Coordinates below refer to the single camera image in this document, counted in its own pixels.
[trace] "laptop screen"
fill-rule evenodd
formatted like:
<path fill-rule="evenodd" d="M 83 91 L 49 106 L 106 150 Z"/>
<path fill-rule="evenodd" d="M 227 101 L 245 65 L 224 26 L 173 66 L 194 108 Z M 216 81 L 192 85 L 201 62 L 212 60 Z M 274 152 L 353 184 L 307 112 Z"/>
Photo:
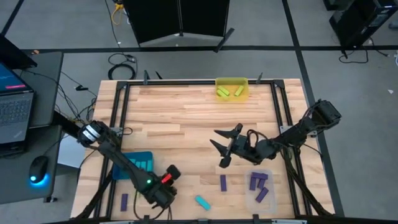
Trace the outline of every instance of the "laptop screen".
<path fill-rule="evenodd" d="M 28 87 L 17 75 L 0 63 L 0 92 L 21 91 Z"/>

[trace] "teal tray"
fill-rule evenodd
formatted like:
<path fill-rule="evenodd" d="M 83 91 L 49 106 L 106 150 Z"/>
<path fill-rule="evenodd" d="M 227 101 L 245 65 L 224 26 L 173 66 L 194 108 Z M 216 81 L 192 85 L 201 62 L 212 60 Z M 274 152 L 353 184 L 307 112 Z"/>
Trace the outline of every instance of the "teal tray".
<path fill-rule="evenodd" d="M 154 170 L 154 156 L 151 152 L 126 152 L 123 154 L 138 168 L 146 171 Z M 114 180 L 126 180 L 129 179 L 129 176 L 114 164 L 112 178 Z"/>

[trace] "wooden tabletop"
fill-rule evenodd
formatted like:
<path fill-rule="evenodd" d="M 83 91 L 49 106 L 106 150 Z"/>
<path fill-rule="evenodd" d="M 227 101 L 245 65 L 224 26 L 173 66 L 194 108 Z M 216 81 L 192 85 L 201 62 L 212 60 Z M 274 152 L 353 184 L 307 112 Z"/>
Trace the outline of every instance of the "wooden tabletop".
<path fill-rule="evenodd" d="M 296 123 L 307 109 L 303 89 L 299 79 L 284 81 L 290 111 Z M 116 81 L 101 82 L 94 119 L 109 124 L 115 89 Z M 252 212 L 246 208 L 245 190 L 248 186 L 244 183 L 244 175 L 253 169 L 271 170 L 274 179 L 277 212 L 260 214 L 260 218 L 294 217 L 286 169 L 280 155 L 272 161 L 265 159 L 259 166 L 233 156 L 231 165 L 222 169 L 218 166 L 220 154 L 209 142 L 209 139 L 213 139 L 228 144 L 227 139 L 213 130 L 230 130 L 238 123 L 244 125 L 242 133 L 254 129 L 269 138 L 279 134 L 270 86 L 250 85 L 249 91 L 249 99 L 244 103 L 219 103 L 215 100 L 213 85 L 131 87 L 125 127 L 132 128 L 134 132 L 123 137 L 122 150 L 151 151 L 154 155 L 154 171 L 158 175 L 162 175 L 171 164 L 180 170 L 182 175 L 174 184 L 178 190 L 172 204 L 174 220 L 252 218 Z M 123 95 L 122 93 L 116 124 L 120 121 Z M 278 97 L 284 124 L 287 125 L 279 91 Z M 308 139 L 306 143 L 317 148 L 316 139 Z M 319 154 L 303 146 L 301 160 L 308 188 L 333 213 Z M 83 164 L 71 217 L 77 216 L 84 209 L 98 189 L 102 161 L 103 156 L 95 152 Z M 221 174 L 226 175 L 227 192 L 220 190 Z M 302 194 L 297 186 L 296 191 L 300 211 L 304 213 Z M 117 181 L 112 220 L 136 219 L 132 212 L 134 193 L 130 180 Z M 122 194 L 129 194 L 126 212 L 120 212 Z M 210 211 L 205 211 L 196 203 L 196 195 L 201 195 L 210 203 Z M 107 200 L 108 192 L 103 197 L 101 215 L 105 214 Z M 150 207 L 142 196 L 137 200 L 137 213 L 141 217 L 153 217 L 159 213 L 160 209 L 152 210 Z M 159 219 L 167 219 L 167 212 Z"/>

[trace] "purple block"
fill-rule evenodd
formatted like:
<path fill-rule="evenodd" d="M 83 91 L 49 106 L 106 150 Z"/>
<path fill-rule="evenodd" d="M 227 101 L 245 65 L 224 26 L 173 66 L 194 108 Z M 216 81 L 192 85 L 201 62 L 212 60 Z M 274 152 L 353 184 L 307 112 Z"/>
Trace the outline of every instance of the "purple block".
<path fill-rule="evenodd" d="M 250 190 L 256 190 L 256 178 L 255 177 L 250 178 Z"/>
<path fill-rule="evenodd" d="M 221 182 L 221 191 L 226 191 L 226 177 L 225 175 L 220 175 L 220 182 Z"/>
<path fill-rule="evenodd" d="M 264 187 L 261 190 L 260 194 L 256 197 L 256 201 L 258 203 L 261 203 L 262 199 L 264 199 L 264 197 L 267 195 L 267 193 L 268 193 L 268 189 L 266 187 Z"/>
<path fill-rule="evenodd" d="M 258 178 L 258 179 L 264 179 L 264 180 L 268 179 L 267 174 L 261 174 L 261 173 L 256 173 L 256 172 L 252 172 L 251 177 Z"/>
<path fill-rule="evenodd" d="M 120 211 L 121 212 L 125 212 L 127 211 L 127 198 L 128 198 L 128 194 L 122 194 L 122 201 L 120 204 Z"/>
<path fill-rule="evenodd" d="M 259 184 L 257 185 L 258 188 L 262 189 L 266 184 L 266 180 L 260 179 Z"/>

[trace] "yellow bin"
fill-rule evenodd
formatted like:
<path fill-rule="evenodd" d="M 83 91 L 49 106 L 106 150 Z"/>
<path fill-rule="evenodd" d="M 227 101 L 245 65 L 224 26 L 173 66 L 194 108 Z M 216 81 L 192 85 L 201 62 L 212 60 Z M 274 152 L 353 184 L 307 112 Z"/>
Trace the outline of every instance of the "yellow bin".
<path fill-rule="evenodd" d="M 216 98 L 222 102 L 242 102 L 249 98 L 247 78 L 216 78 Z"/>

